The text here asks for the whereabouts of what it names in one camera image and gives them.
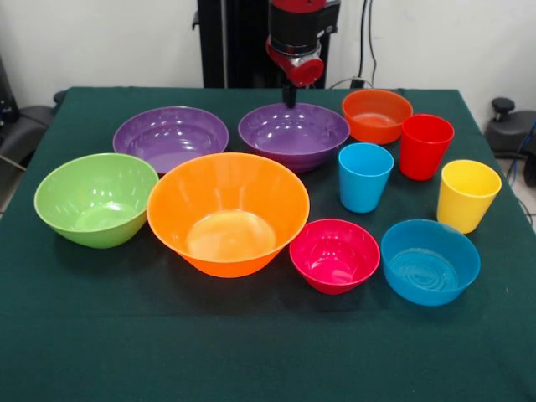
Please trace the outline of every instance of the green tablecloth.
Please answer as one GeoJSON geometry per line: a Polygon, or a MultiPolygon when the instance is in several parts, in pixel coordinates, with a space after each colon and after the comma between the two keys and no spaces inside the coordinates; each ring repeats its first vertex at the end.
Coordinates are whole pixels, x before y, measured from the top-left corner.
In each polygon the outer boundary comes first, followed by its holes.
{"type": "MultiPolygon", "coordinates": [[[[308,90],[340,111],[346,90],[308,90]]],[[[509,186],[469,235],[477,281],[445,307],[399,298],[381,270],[342,296],[310,288],[288,251],[246,278],[197,272],[145,226],[123,246],[92,250],[41,223],[33,195],[61,163],[112,152],[116,128],[154,107],[197,106],[236,127],[277,90],[74,88],[0,221],[0,400],[273,401],[536,399],[534,233],[509,186]]],[[[445,162],[473,158],[498,170],[453,90],[407,90],[415,112],[456,128],[445,162]]],[[[399,143],[388,149],[397,157],[399,143]]],[[[394,169],[379,207],[338,202],[333,159],[301,175],[311,217],[361,224],[377,240],[392,224],[434,218],[439,179],[394,169]]]]}

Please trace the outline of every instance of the purple bowl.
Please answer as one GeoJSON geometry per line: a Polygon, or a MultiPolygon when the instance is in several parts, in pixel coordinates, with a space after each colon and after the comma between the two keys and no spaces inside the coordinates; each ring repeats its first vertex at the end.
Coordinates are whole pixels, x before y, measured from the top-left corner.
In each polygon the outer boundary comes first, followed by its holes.
{"type": "Polygon", "coordinates": [[[350,135],[344,118],[325,107],[298,103],[262,106],[238,125],[240,138],[254,153],[306,172],[326,162],[350,135]]]}
{"type": "Polygon", "coordinates": [[[215,115],[187,106],[144,111],[116,131],[114,151],[149,162],[165,174],[183,162],[223,152],[229,131],[215,115]]]}

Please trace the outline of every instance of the red robot part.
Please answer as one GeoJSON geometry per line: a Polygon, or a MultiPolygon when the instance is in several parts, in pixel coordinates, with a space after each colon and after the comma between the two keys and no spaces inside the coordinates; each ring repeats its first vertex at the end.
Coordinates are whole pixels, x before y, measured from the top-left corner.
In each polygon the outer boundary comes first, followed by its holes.
{"type": "Polygon", "coordinates": [[[298,88],[313,84],[324,71],[324,63],[315,54],[300,59],[285,56],[270,46],[270,40],[266,42],[266,51],[285,72],[289,81],[298,88]]]}
{"type": "Polygon", "coordinates": [[[315,13],[326,5],[327,0],[272,0],[272,4],[288,13],[315,13]]]}

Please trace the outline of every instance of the small orange bowl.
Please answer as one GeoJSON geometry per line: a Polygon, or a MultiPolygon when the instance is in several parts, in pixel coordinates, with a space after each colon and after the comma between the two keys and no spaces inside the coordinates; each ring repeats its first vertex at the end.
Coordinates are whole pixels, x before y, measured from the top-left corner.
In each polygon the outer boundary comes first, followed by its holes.
{"type": "Polygon", "coordinates": [[[413,106],[389,90],[358,90],[343,100],[343,114],[358,141],[389,144],[402,134],[402,123],[413,106]]]}
{"type": "Polygon", "coordinates": [[[267,265],[302,230],[309,195],[265,157],[217,153],[177,166],[152,190],[154,234],[198,270],[235,278],[267,265]]]}

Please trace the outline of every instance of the green bowl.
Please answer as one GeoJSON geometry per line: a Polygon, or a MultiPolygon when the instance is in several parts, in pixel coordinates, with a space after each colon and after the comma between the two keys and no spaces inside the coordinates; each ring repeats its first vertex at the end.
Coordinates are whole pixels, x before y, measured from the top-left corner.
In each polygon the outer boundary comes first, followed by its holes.
{"type": "Polygon", "coordinates": [[[147,199],[157,181],[157,172],[137,157],[89,155],[44,178],[33,205],[66,239],[106,249],[125,243],[145,224],[147,199]]]}

